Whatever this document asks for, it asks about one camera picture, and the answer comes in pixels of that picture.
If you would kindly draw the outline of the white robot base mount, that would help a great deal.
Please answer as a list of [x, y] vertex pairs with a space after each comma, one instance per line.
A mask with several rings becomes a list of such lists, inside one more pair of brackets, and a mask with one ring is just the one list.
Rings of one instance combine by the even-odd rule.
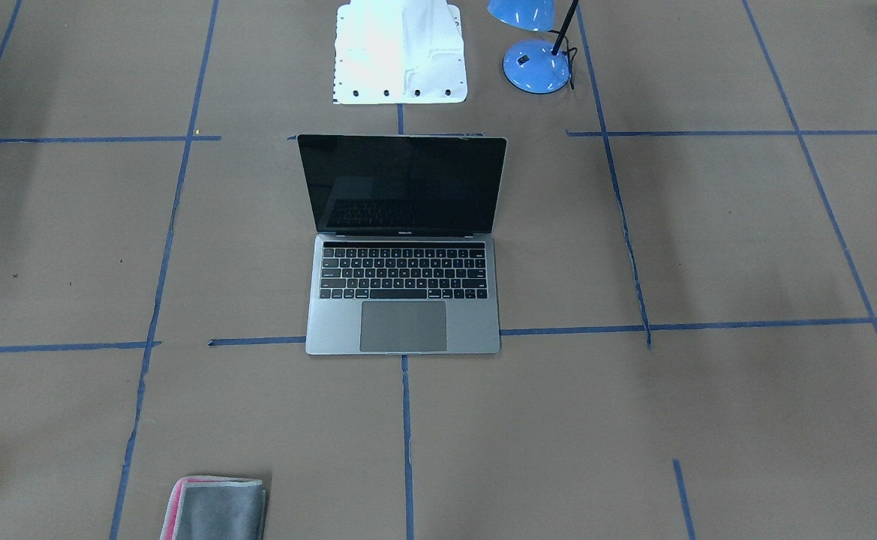
[[335, 15], [332, 101], [458, 104], [467, 99], [460, 10], [446, 1], [350, 1]]

